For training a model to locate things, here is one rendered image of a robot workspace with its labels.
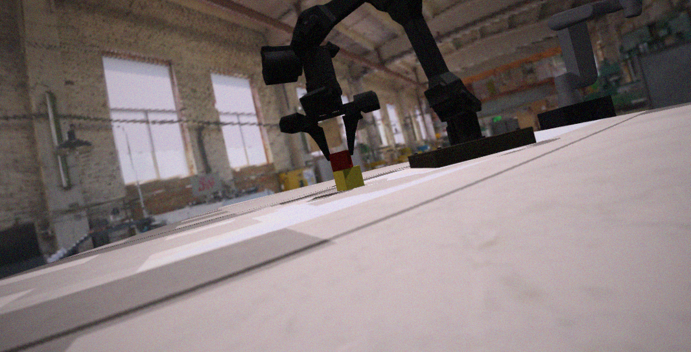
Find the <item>yellow cube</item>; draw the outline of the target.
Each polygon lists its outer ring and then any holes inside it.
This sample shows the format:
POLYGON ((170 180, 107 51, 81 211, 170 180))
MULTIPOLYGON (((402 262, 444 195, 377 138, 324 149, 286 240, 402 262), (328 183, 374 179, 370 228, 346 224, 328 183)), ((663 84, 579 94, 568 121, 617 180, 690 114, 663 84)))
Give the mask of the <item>yellow cube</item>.
POLYGON ((337 191, 347 191, 364 185, 360 165, 333 172, 337 191))

